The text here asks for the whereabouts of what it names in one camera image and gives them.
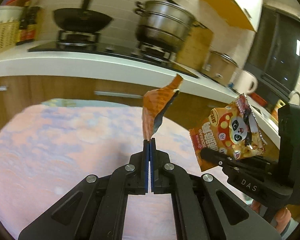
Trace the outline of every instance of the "pot lid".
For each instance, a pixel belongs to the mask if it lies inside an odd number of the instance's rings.
[[[165,2],[165,1],[163,1],[163,2],[161,2],[161,1],[155,1],[155,0],[146,1],[144,4],[146,6],[146,5],[153,4],[153,3],[167,5],[167,6],[171,6],[171,7],[177,8],[177,9],[185,12],[186,14],[188,14],[189,17],[191,17],[193,20],[196,19],[195,16],[191,12],[187,11],[186,9],[184,9],[183,7],[181,7],[178,4],[173,4],[173,3],[169,3],[169,2]]]
[[[217,54],[217,55],[223,57],[226,61],[228,61],[228,62],[230,62],[230,63],[233,63],[233,64],[235,64],[237,67],[239,67],[238,64],[237,64],[232,58],[229,57],[229,55],[227,55],[227,54],[225,54],[225,53],[218,52],[218,51],[212,51],[211,53]]]

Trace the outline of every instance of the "wicker basket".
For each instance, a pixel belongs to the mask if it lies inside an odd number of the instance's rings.
[[[0,53],[16,45],[19,22],[0,24]]]

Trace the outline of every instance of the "orange snack bag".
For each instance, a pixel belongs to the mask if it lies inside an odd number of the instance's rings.
[[[201,171],[215,167],[201,158],[206,147],[236,160],[264,153],[258,124],[243,94],[224,108],[212,109],[202,126],[189,132]]]
[[[168,86],[148,91],[143,96],[142,130],[145,140],[150,141],[162,124],[163,114],[179,94],[182,81],[183,78],[177,74]]]

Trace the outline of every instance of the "faucet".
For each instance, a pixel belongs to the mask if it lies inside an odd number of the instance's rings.
[[[300,106],[300,93],[297,90],[292,90],[291,93],[289,94],[289,99],[291,101],[292,97],[297,94],[299,96],[299,106]]]

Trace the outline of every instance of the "cutting board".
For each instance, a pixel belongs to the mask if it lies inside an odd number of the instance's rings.
[[[200,71],[208,56],[212,38],[213,32],[210,29],[192,27],[175,61]]]

